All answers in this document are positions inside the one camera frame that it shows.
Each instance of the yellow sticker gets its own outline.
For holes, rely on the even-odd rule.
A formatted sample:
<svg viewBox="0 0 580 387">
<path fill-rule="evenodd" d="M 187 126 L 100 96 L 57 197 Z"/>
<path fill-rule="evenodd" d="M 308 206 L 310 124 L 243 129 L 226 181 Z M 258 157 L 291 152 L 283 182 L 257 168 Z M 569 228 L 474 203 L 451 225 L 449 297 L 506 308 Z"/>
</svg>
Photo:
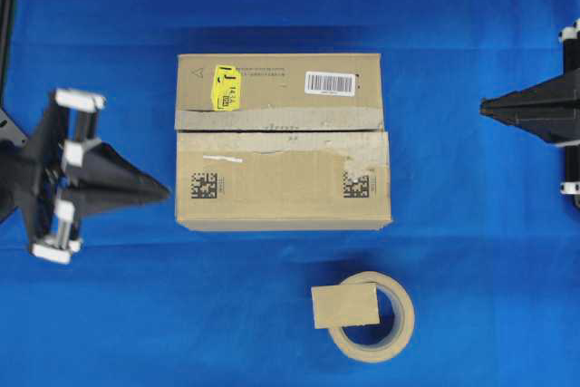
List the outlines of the yellow sticker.
<svg viewBox="0 0 580 387">
<path fill-rule="evenodd" d="M 232 65 L 216 65 L 211 86 L 211 102 L 214 111 L 239 109 L 242 74 Z"/>
</svg>

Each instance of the tape roll core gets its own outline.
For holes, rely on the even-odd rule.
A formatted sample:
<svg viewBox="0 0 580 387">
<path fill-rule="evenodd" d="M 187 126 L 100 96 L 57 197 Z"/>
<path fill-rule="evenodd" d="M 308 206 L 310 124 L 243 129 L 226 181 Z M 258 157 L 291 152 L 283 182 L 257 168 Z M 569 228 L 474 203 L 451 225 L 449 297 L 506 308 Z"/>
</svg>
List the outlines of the tape roll core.
<svg viewBox="0 0 580 387">
<path fill-rule="evenodd" d="M 405 289 L 389 276 L 378 272 L 361 272 L 349 276 L 342 285 L 376 283 L 377 290 L 391 301 L 394 322 L 391 332 L 375 344 L 358 344 L 348 338 L 342 327 L 329 328 L 328 333 L 336 346 L 347 356 L 359 362 L 380 363 L 390 360 L 407 345 L 415 326 L 415 310 Z"/>
</svg>

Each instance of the white sticker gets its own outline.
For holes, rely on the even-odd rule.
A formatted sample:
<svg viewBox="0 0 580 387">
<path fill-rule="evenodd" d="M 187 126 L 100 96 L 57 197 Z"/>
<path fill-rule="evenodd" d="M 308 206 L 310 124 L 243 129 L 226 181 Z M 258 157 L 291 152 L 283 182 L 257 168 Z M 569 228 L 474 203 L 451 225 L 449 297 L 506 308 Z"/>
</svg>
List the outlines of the white sticker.
<svg viewBox="0 0 580 387">
<path fill-rule="evenodd" d="M 306 72 L 304 92 L 307 94 L 342 95 L 354 97 L 354 74 Z"/>
</svg>

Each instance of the blue fabric surface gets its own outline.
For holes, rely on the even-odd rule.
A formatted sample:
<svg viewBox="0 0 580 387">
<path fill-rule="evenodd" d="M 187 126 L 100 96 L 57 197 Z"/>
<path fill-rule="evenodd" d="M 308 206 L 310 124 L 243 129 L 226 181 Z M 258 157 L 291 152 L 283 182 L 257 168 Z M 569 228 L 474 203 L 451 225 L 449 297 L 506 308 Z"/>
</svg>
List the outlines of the blue fabric surface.
<svg viewBox="0 0 580 387">
<path fill-rule="evenodd" d="M 559 150 L 479 101 L 560 74 L 579 0 L 17 0 L 5 107 L 108 97 L 100 134 L 175 182 L 177 55 L 379 52 L 392 213 L 380 232 L 199 234 L 172 200 L 87 219 L 69 267 L 0 229 L 0 385 L 577 385 L 580 214 Z M 408 290 L 409 346 L 343 357 L 311 285 L 376 270 Z"/>
</svg>

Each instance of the barcode label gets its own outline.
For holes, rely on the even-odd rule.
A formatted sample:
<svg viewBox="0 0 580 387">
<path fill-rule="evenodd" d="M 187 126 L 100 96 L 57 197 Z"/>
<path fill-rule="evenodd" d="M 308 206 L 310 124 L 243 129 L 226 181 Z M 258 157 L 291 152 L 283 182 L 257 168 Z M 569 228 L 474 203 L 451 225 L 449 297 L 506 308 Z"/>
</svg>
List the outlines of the barcode label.
<svg viewBox="0 0 580 387">
<path fill-rule="evenodd" d="M 354 74 L 306 72 L 304 92 L 353 97 L 355 86 Z"/>
</svg>

